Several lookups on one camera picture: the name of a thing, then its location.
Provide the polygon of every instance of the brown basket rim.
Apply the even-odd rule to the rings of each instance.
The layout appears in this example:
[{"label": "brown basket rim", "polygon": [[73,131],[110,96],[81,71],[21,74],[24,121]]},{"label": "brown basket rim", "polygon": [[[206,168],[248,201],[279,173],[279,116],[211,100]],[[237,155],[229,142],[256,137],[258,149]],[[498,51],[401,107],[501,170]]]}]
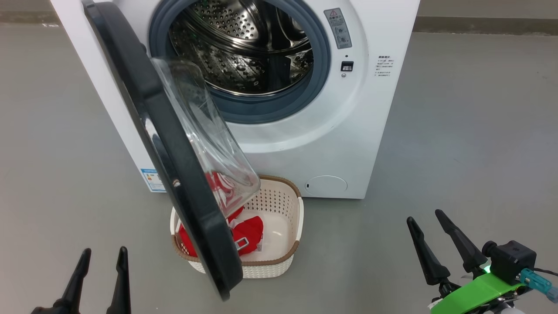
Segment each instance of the brown basket rim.
[{"label": "brown basket rim", "polygon": [[[290,188],[292,188],[295,191],[295,194],[297,197],[301,197],[300,191],[299,189],[296,187],[296,185],[285,179],[285,178],[281,178],[281,177],[274,177],[272,175],[260,175],[259,178],[261,180],[269,180],[269,181],[278,181],[281,183],[285,183],[287,184]],[[182,240],[180,239],[180,237],[176,236],[176,235],[171,235],[172,238],[172,247],[175,249],[176,253],[182,257],[183,259],[187,260],[187,261],[193,261],[196,263],[201,263],[201,260],[199,258],[195,258],[193,256],[187,255],[185,254],[182,249]],[[299,247],[299,241],[296,240],[295,243],[292,245],[291,249],[287,252],[287,254],[283,255],[282,257],[278,258],[278,259],[273,259],[273,260],[262,260],[262,261],[243,261],[242,262],[242,266],[268,266],[268,265],[276,265],[279,263],[283,263],[284,261],[286,261],[287,259],[289,259],[296,251],[296,249]]]}]

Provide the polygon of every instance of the gray sticker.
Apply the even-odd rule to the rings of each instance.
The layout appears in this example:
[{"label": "gray sticker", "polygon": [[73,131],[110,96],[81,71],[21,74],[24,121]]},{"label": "gray sticker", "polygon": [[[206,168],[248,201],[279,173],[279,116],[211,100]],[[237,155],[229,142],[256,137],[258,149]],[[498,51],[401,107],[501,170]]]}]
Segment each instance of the gray sticker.
[{"label": "gray sticker", "polygon": [[350,41],[349,29],[343,18],[340,8],[325,10],[325,17],[328,19],[329,26],[335,37],[337,49],[350,48],[353,44]]}]

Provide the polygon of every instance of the white washing machine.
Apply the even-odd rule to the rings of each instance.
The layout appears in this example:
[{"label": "white washing machine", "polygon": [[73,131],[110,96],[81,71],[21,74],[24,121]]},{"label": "white washing machine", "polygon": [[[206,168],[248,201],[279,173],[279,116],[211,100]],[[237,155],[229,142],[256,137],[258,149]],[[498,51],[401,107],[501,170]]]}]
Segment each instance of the white washing machine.
[{"label": "white washing machine", "polygon": [[[134,59],[105,55],[87,3],[52,4],[147,186],[164,192],[136,129],[142,117],[128,112],[110,67]],[[306,197],[364,198],[419,0],[114,4],[107,27],[129,24],[138,53],[200,67],[257,173],[286,178]]]}]

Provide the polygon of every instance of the open door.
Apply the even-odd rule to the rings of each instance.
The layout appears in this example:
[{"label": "open door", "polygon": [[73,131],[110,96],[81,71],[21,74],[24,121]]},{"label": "open door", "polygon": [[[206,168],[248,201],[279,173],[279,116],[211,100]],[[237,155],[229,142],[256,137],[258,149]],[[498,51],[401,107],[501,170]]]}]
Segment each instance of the open door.
[{"label": "open door", "polygon": [[[257,193],[259,179],[211,102],[203,78],[200,85],[195,65],[150,59],[112,2],[84,2],[84,12],[157,174],[226,300],[242,280],[242,266],[225,217]],[[186,80],[176,79],[184,71]],[[238,193],[216,189],[219,180],[238,185]]]}]

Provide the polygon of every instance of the gray rubber seal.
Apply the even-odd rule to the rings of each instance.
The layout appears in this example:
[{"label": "gray rubber seal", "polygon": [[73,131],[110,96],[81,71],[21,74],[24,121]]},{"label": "gray rubber seal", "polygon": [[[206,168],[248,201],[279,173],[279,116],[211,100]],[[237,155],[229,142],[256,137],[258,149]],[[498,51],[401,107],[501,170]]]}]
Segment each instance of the gray rubber seal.
[{"label": "gray rubber seal", "polygon": [[[176,16],[196,0],[163,0],[151,20],[149,47],[152,56],[176,55],[169,40],[169,28]],[[265,123],[295,114],[306,107],[323,88],[328,78],[331,51],[327,34],[318,17],[302,0],[266,0],[285,11],[304,29],[312,52],[314,66],[293,87],[272,96],[246,97],[221,92],[208,86],[223,118],[236,123]]]}]

